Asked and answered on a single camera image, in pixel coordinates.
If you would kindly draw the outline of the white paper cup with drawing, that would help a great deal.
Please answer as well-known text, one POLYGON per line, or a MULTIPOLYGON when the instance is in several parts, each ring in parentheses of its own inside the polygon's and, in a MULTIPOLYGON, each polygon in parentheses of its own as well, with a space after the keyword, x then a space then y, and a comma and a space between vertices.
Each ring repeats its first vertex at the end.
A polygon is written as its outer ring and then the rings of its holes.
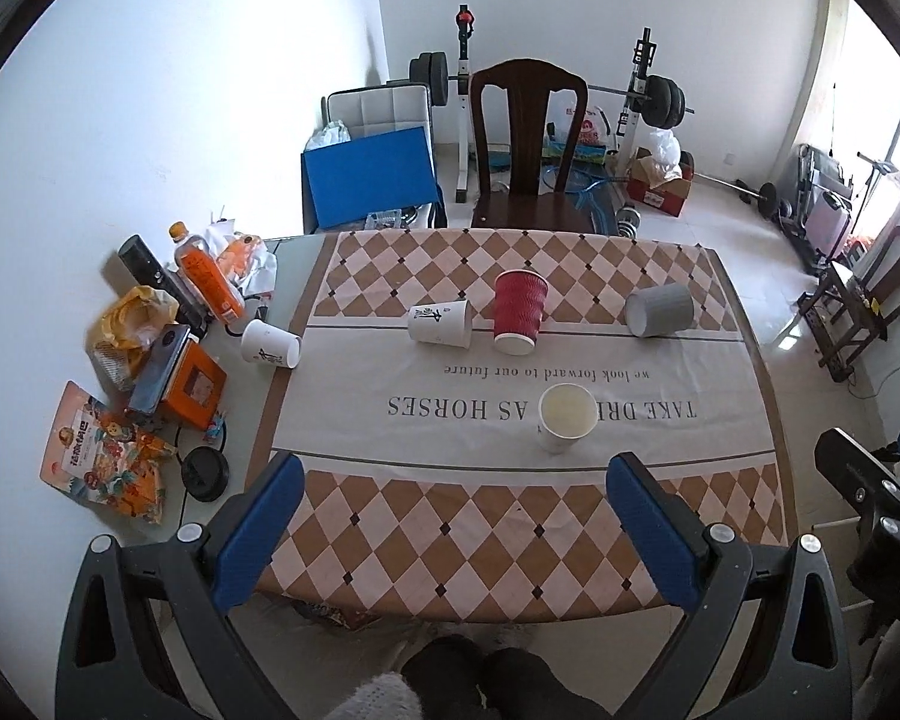
POLYGON ((561 382, 538 401, 539 440, 551 454, 562 454, 589 436, 600 421, 600 410, 588 388, 561 382))

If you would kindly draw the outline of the white paper cup table edge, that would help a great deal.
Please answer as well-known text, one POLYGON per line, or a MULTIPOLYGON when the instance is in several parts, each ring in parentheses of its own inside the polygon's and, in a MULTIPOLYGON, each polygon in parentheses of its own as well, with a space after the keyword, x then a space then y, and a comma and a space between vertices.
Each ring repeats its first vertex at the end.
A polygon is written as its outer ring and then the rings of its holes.
POLYGON ((302 342, 295 333, 253 319, 240 338, 240 355, 247 362, 295 369, 301 362, 302 342))

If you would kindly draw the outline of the grey ribbed cup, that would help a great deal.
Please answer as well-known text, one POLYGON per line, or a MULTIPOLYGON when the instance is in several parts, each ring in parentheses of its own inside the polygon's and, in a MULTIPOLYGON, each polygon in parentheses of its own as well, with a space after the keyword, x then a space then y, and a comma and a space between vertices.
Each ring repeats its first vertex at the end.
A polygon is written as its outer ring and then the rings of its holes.
POLYGON ((637 289, 624 302, 626 327, 634 337, 656 338, 688 330, 694 323, 694 301, 684 284, 637 289))

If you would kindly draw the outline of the red ripple paper cup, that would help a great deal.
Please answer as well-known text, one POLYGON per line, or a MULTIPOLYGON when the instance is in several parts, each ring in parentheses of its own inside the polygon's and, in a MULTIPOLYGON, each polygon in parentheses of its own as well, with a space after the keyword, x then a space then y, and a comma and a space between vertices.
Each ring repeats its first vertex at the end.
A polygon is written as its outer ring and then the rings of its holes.
POLYGON ((543 322, 548 282, 536 271, 500 273, 494 283, 493 345, 509 356, 531 355, 543 322))

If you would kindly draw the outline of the white paper cup lying centre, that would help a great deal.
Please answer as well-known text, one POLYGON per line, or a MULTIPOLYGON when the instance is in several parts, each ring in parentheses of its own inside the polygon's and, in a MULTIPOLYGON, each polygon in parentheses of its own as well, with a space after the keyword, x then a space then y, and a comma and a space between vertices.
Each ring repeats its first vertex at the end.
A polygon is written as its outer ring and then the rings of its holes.
POLYGON ((473 335, 470 301, 413 305, 406 317, 406 328, 416 343, 468 349, 473 335))

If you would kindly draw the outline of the black round lid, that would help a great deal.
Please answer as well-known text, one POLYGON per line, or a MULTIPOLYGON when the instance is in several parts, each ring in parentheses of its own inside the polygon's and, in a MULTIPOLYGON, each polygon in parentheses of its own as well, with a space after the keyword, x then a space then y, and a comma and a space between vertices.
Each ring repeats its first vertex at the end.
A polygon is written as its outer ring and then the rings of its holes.
POLYGON ((183 488, 199 502, 214 502, 226 492, 229 464, 221 450, 201 445, 183 457, 180 465, 183 488))

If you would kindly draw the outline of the dark wooden side chair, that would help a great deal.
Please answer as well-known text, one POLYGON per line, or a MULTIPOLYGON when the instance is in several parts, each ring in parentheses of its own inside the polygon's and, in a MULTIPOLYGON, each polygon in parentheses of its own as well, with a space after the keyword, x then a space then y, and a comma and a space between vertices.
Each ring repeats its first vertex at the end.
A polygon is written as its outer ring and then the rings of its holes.
POLYGON ((831 262, 797 309, 820 351, 818 366, 834 382, 847 382, 866 348, 888 341, 889 327, 900 319, 900 226, 891 229, 863 275, 831 262))

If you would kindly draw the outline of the orange box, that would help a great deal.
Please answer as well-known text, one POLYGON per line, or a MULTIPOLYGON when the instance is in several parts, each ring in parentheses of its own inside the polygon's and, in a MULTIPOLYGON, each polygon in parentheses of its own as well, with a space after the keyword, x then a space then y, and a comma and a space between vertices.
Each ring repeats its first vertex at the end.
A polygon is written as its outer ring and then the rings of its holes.
POLYGON ((169 421, 206 431, 221 403, 227 374, 196 341, 188 341, 173 366, 157 413, 169 421))

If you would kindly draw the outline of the colourful snack bag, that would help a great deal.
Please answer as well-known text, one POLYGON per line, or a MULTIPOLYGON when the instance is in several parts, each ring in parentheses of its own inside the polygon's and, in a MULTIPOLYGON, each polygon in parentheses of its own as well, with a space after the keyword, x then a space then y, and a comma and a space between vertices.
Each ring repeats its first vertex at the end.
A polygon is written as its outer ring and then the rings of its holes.
POLYGON ((164 520, 165 463, 176 447, 66 383, 40 465, 43 483, 82 504, 152 525, 164 520))

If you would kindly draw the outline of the grey blue phone box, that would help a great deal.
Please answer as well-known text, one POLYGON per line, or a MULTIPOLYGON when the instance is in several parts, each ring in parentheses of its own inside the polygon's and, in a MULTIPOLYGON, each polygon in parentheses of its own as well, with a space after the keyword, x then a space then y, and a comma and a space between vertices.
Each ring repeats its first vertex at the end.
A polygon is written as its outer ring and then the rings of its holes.
POLYGON ((131 418, 150 418, 159 410, 175 367, 185 351, 191 333, 185 325, 169 323, 149 349, 149 356, 137 376, 126 413, 131 418))

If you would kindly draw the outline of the yellow plastic bag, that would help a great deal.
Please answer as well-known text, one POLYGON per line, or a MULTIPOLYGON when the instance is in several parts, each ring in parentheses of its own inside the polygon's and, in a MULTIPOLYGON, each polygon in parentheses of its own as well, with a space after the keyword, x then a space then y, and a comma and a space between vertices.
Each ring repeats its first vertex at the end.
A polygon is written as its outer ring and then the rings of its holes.
POLYGON ((95 366, 120 392, 129 392, 165 325, 175 322, 180 304, 164 289, 138 284, 98 317, 89 333, 95 366))

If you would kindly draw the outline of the checkered printed tablecloth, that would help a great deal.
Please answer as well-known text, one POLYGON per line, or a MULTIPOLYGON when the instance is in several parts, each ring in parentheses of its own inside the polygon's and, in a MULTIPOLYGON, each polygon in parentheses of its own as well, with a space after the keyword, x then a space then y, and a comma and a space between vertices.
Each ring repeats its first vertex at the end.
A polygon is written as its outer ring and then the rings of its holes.
POLYGON ((758 544, 797 528, 769 374, 724 264, 700 245, 595 234, 341 232, 281 245, 298 298, 271 315, 302 342, 272 379, 250 465, 302 460, 305 496, 261 589, 354 613, 562 621, 660 603, 605 497, 632 452, 706 522, 758 544), (494 283, 549 284, 535 351, 493 345, 494 283), (637 338, 624 302, 684 284, 688 330, 637 338), (470 348, 416 343, 413 305, 468 299, 470 348), (562 454, 538 401, 588 388, 592 433, 562 454))

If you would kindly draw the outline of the white crumpled wrapper bags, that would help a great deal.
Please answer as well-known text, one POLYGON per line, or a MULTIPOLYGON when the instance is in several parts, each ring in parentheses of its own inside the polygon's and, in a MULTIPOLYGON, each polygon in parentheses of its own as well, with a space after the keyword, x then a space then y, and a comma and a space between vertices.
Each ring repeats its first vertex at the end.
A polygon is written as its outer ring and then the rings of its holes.
POLYGON ((213 221, 201 231, 222 275, 244 298, 269 298, 276 288, 278 259, 266 242, 240 232, 233 220, 213 221))

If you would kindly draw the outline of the floor barbell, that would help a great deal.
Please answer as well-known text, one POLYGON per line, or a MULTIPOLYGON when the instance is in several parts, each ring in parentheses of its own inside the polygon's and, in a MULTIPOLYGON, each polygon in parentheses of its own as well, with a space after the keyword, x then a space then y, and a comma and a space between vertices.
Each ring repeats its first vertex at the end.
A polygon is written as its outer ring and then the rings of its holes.
POLYGON ((694 177, 699 179, 699 181, 708 182, 709 184, 718 185, 718 187, 733 190, 743 202, 756 203, 758 213, 763 216, 763 218, 774 218, 774 216, 777 215, 777 211, 779 211, 779 206, 781 206, 779 193, 777 193, 777 188, 775 188, 775 185, 772 182, 764 182, 761 187, 752 188, 743 181, 740 181, 740 179, 736 179, 736 181, 733 182, 725 181, 725 179, 718 179, 718 177, 709 176, 709 174, 701 171, 694 172, 694 177))

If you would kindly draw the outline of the orange drink bottle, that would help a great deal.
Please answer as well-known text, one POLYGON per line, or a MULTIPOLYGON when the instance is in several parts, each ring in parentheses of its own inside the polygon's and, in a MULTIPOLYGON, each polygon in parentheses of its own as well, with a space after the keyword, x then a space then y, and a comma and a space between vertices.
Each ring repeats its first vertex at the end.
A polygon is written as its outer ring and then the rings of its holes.
POLYGON ((181 221, 169 227, 169 236, 175 244, 178 270, 201 294, 214 317, 226 325, 240 320, 245 315, 244 298, 224 277, 206 239, 199 234, 191 234, 181 221))

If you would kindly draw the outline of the red cardboard box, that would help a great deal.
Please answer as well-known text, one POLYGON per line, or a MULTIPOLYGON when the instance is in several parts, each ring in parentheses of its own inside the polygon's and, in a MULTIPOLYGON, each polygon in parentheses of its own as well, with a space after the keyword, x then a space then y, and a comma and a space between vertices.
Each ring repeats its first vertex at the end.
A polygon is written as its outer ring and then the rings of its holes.
POLYGON ((626 195, 634 202, 679 218, 691 193, 695 167, 689 151, 681 153, 676 166, 663 169, 647 148, 639 148, 629 164, 626 195))

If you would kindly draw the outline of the blue board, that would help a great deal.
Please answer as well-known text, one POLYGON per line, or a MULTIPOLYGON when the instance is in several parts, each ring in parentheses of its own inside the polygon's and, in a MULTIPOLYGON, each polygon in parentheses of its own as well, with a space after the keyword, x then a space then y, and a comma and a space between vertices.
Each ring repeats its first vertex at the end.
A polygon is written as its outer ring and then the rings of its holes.
POLYGON ((411 127, 304 151, 305 234, 377 211, 439 203, 428 143, 424 128, 411 127))

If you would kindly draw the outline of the barbell on rack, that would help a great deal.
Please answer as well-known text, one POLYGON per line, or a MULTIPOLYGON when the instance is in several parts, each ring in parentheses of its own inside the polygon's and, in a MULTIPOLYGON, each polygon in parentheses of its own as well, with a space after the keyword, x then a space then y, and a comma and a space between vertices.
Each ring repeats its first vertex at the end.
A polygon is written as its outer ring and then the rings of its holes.
MULTIPOLYGON (((651 66, 652 57, 648 59, 635 57, 631 81, 626 89, 590 85, 589 90, 622 96, 626 99, 629 109, 637 112, 649 127, 663 130, 678 127, 686 114, 694 114, 694 109, 686 104, 683 88, 671 78, 652 75, 651 66)), ((391 84, 418 83, 427 86, 432 104, 447 106, 450 99, 450 83, 459 82, 465 76, 466 71, 461 75, 452 75, 448 71, 447 55, 443 52, 421 52, 409 62, 408 76, 391 80, 391 84)))

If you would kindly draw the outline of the white padded chair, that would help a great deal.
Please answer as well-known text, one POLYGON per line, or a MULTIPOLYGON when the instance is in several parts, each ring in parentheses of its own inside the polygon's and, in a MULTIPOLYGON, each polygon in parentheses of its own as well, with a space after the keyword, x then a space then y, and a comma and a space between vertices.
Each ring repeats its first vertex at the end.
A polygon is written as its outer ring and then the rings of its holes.
MULTIPOLYGON (((432 133, 432 101, 429 88, 422 83, 396 82, 390 85, 364 86, 356 89, 334 91, 322 99, 323 125, 343 122, 351 140, 397 132, 405 128, 422 128, 429 149, 432 174, 437 177, 434 158, 434 133, 432 133)), ((305 234, 317 232, 317 211, 313 204, 307 179, 302 174, 302 220, 305 234)), ((439 201, 435 205, 416 208, 418 219, 411 226, 445 227, 447 210, 440 184, 437 182, 439 201)))

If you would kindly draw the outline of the white squat rack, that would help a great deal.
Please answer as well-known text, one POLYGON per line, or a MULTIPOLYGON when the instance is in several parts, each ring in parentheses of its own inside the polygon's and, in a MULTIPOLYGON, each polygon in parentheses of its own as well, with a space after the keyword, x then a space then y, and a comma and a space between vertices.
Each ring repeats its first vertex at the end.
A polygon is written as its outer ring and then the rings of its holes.
MULTIPOLYGON (((475 29, 475 15, 466 4, 458 7, 455 15, 457 27, 458 57, 457 73, 452 76, 452 82, 457 85, 457 135, 458 135, 458 176, 457 188, 453 202, 463 203, 468 195, 468 181, 470 180, 470 154, 471 154, 471 110, 470 110, 470 39, 475 29)), ((631 117, 637 112, 637 106, 649 99, 645 88, 649 78, 653 59, 655 59, 656 44, 652 41, 652 30, 645 28, 642 36, 637 39, 632 57, 632 73, 626 89, 610 88, 609 86, 590 85, 592 91, 598 93, 616 94, 624 99, 621 114, 617 117, 618 137, 628 135, 632 130, 631 117)))

